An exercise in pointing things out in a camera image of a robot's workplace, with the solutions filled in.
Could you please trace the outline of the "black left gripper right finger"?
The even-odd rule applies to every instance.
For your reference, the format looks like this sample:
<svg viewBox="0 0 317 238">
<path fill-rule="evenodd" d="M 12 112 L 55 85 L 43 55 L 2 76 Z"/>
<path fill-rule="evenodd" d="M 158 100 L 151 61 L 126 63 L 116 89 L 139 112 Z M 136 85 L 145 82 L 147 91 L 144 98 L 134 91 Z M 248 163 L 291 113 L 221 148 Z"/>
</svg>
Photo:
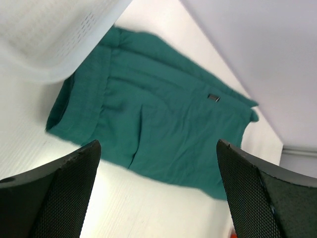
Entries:
<svg viewBox="0 0 317 238">
<path fill-rule="evenodd" d="M 315 238 L 317 180 L 255 157 L 225 140 L 218 166 L 239 238 Z"/>
</svg>

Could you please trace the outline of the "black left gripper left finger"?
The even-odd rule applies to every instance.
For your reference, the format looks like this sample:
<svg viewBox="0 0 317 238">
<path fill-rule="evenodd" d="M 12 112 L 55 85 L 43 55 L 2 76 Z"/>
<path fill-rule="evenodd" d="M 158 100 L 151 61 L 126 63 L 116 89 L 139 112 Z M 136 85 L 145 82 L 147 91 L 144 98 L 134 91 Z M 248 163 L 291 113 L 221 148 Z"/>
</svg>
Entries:
<svg viewBox="0 0 317 238">
<path fill-rule="evenodd" d="M 78 238 L 89 205 L 101 145 L 74 152 L 0 181 L 2 238 Z"/>
</svg>

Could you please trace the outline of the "teal green shorts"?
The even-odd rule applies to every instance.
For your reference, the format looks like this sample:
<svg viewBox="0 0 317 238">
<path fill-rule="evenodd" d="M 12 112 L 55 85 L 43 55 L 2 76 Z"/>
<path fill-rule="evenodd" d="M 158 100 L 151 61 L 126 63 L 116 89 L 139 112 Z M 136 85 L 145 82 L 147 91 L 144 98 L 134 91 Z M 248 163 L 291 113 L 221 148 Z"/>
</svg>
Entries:
<svg viewBox="0 0 317 238">
<path fill-rule="evenodd" d="M 48 133 L 139 175 L 226 199 L 216 144 L 240 146 L 257 102 L 156 35 L 111 27 L 65 80 Z"/>
</svg>

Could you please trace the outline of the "orange shorts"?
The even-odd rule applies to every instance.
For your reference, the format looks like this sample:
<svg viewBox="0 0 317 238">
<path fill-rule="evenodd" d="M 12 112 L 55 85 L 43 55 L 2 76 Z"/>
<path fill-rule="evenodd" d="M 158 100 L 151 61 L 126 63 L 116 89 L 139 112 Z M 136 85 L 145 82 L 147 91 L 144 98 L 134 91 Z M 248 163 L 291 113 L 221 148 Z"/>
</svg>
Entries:
<svg viewBox="0 0 317 238">
<path fill-rule="evenodd" d="M 234 228 L 231 229 L 229 238 L 237 238 L 237 234 Z"/>
</svg>

